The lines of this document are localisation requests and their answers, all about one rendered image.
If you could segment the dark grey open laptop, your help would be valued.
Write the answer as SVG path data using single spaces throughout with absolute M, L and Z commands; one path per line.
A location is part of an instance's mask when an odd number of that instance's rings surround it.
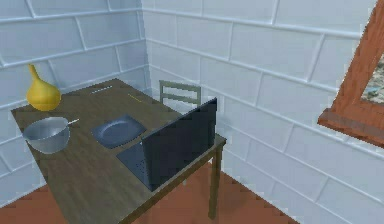
M 117 158 L 155 191 L 213 146 L 216 112 L 217 99 L 213 98 L 151 132 Z

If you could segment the brown wooden dining table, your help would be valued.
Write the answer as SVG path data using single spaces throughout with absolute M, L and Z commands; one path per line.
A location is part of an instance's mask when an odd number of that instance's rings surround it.
M 90 94 L 107 86 L 113 87 Z M 132 116 L 147 128 L 144 137 L 180 116 L 179 112 L 123 81 L 112 79 L 69 92 L 62 96 L 60 105 L 50 112 L 39 112 L 27 105 L 14 109 L 12 114 L 21 130 L 50 116 L 80 119 L 71 130 L 69 145 L 64 151 L 51 155 L 33 153 L 69 224 L 132 224 L 208 161 L 214 165 L 208 217 L 215 217 L 221 157 L 226 144 L 222 136 L 215 133 L 211 148 L 155 191 L 150 191 L 117 158 L 120 152 L 130 148 L 137 140 L 107 149 L 92 136 L 92 127 L 123 114 Z

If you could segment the grey-green wooden chair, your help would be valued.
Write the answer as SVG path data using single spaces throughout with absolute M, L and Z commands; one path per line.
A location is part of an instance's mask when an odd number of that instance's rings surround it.
M 171 100 L 181 101 L 184 103 L 195 104 L 196 106 L 201 105 L 201 87 L 200 86 L 171 82 L 171 81 L 166 81 L 166 80 L 160 80 L 159 81 L 159 87 L 160 87 L 160 102 L 161 103 L 163 103 L 165 99 L 171 99 Z M 165 88 L 173 88 L 173 89 L 178 89 L 178 90 L 183 90 L 183 91 L 194 92 L 196 94 L 196 97 L 192 98 L 189 96 L 182 96 L 182 95 L 176 95 L 176 94 L 172 94 L 172 93 L 165 93 L 164 92 Z

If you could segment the dark blue square plate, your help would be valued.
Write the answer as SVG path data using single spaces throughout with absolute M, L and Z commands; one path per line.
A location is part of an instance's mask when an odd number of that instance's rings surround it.
M 124 145 L 146 131 L 146 128 L 128 114 L 92 129 L 92 135 L 102 146 L 113 149 Z

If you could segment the white thin stick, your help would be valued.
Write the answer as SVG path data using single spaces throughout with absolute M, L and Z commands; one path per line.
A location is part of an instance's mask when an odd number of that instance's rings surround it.
M 94 90 L 90 94 L 95 94 L 95 93 L 98 93 L 98 92 L 101 92 L 101 91 L 105 91 L 105 90 L 110 89 L 112 87 L 113 86 L 107 86 L 107 87 L 104 87 L 104 88 L 101 88 L 101 89 L 98 89 L 98 90 Z

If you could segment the grey metal bowl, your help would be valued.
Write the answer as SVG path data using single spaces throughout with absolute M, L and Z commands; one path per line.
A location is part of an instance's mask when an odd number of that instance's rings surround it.
M 70 138 L 68 120 L 63 117 L 48 117 L 38 120 L 24 129 L 24 139 L 33 149 L 43 154 L 63 150 Z

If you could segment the yellow gourd vase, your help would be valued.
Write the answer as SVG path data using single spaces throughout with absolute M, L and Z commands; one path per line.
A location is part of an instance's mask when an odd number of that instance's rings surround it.
M 28 103 L 39 111 L 54 110 L 61 101 L 61 93 L 57 87 L 42 80 L 33 64 L 28 65 L 32 83 L 26 93 Z

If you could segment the brown wooden window frame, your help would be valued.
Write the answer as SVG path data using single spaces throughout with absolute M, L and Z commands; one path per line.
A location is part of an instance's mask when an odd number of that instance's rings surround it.
M 383 53 L 384 0 L 377 0 L 339 92 L 319 116 L 319 125 L 384 148 L 384 105 L 361 99 Z

